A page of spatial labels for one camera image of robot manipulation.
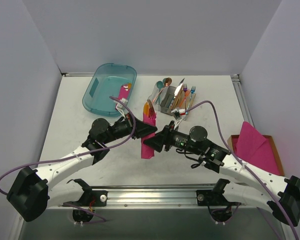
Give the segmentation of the pink paper napkin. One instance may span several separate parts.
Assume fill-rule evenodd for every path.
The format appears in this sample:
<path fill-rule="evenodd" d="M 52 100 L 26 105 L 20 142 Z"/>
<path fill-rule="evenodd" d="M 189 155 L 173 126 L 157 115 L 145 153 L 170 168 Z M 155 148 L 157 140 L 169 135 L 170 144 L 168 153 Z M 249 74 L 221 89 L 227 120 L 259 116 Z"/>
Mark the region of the pink paper napkin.
<path fill-rule="evenodd" d="M 143 122 L 146 124 L 149 124 L 151 126 L 156 126 L 156 118 L 157 118 L 157 114 L 153 113 L 151 116 L 148 116 L 146 113 L 143 114 Z M 151 133 L 145 137 L 141 138 L 141 158 L 142 159 L 151 159 L 152 157 L 155 156 L 155 150 L 149 146 L 147 146 L 144 141 L 154 137 L 155 136 L 155 132 Z"/>

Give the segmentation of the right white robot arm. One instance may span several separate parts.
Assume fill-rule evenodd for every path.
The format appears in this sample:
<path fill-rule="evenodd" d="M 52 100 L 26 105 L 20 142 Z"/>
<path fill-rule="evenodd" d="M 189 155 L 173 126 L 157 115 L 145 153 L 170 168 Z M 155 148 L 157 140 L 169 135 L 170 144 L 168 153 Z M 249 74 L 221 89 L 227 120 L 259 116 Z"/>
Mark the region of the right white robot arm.
<path fill-rule="evenodd" d="M 213 143 L 206 129 L 194 126 L 189 134 L 179 132 L 172 121 L 162 131 L 144 140 L 157 152 L 175 147 L 198 156 L 205 168 L 237 180 L 219 179 L 212 189 L 212 200 L 222 205 L 242 203 L 264 209 L 286 225 L 298 226 L 300 221 L 300 178 L 269 173 L 244 160 L 237 159 L 229 150 Z"/>

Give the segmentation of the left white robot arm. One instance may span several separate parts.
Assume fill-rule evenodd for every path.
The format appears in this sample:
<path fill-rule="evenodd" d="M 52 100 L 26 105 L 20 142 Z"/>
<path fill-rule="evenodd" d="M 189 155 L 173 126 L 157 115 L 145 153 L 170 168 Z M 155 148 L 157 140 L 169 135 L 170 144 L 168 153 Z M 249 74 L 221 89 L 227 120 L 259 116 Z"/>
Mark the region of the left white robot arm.
<path fill-rule="evenodd" d="M 133 119 L 130 114 L 121 117 L 114 124 L 98 118 L 92 123 L 87 139 L 66 155 L 65 161 L 35 169 L 28 166 L 22 168 L 6 199 L 27 222 L 38 218 L 49 207 L 67 204 L 81 207 L 90 202 L 97 203 L 101 198 L 80 178 L 70 179 L 64 186 L 57 184 L 102 160 L 110 151 L 107 143 L 127 136 L 140 139 L 156 131 L 156 126 Z"/>

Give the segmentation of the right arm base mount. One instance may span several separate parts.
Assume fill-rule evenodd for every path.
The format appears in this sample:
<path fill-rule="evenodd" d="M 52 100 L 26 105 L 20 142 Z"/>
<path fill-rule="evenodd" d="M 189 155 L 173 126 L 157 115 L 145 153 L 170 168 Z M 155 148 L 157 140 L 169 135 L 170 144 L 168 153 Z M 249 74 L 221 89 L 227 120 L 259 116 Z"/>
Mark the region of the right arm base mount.
<path fill-rule="evenodd" d="M 239 202 L 226 200 L 222 194 L 215 193 L 209 188 L 197 188 L 195 194 L 196 204 L 199 207 L 228 207 L 241 205 Z"/>

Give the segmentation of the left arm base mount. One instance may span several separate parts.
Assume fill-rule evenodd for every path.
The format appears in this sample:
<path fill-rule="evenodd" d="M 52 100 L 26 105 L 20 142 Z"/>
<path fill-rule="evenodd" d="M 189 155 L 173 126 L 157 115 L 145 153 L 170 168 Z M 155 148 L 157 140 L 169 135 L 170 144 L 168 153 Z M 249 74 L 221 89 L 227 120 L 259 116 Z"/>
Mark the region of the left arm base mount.
<path fill-rule="evenodd" d="M 77 201 L 68 201 L 62 204 L 66 207 L 67 204 L 77 207 L 105 207 L 108 200 L 108 191 L 106 190 L 91 190 L 85 191 Z"/>

